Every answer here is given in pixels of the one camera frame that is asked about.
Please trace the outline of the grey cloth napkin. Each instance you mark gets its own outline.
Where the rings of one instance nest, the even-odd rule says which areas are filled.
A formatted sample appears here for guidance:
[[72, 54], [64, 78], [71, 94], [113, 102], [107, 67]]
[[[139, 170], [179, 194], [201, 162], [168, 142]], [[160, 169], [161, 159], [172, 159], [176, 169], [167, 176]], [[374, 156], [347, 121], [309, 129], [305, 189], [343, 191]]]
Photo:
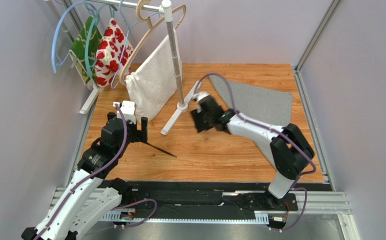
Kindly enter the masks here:
[[229, 81], [235, 102], [232, 104], [225, 81], [216, 75], [211, 75], [209, 79], [229, 108], [235, 108], [248, 117], [271, 125], [286, 126], [290, 123], [292, 94]]

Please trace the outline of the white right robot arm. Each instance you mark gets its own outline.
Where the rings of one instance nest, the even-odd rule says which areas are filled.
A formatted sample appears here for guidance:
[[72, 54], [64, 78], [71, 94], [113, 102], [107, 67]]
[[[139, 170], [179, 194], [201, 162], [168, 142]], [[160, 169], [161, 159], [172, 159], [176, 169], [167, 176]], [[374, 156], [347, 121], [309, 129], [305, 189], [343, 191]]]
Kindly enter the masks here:
[[223, 110], [207, 92], [195, 94], [193, 100], [197, 109], [191, 111], [191, 116], [199, 133], [214, 128], [269, 146], [268, 161], [277, 171], [267, 192], [272, 199], [284, 199], [302, 171], [312, 164], [314, 150], [296, 125], [267, 124], [231, 108]]

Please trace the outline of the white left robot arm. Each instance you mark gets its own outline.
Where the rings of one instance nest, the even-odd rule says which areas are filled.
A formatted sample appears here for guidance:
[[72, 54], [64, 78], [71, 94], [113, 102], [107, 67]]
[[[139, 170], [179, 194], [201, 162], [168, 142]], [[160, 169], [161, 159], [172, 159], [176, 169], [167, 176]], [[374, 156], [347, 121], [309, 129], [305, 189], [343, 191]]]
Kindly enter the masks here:
[[147, 142], [147, 121], [142, 117], [141, 129], [137, 129], [136, 123], [109, 113], [101, 136], [83, 153], [63, 195], [43, 221], [24, 230], [22, 239], [79, 240], [107, 212], [120, 204], [129, 205], [133, 198], [132, 186], [115, 178], [96, 200], [83, 208], [91, 193], [118, 164], [127, 146]]

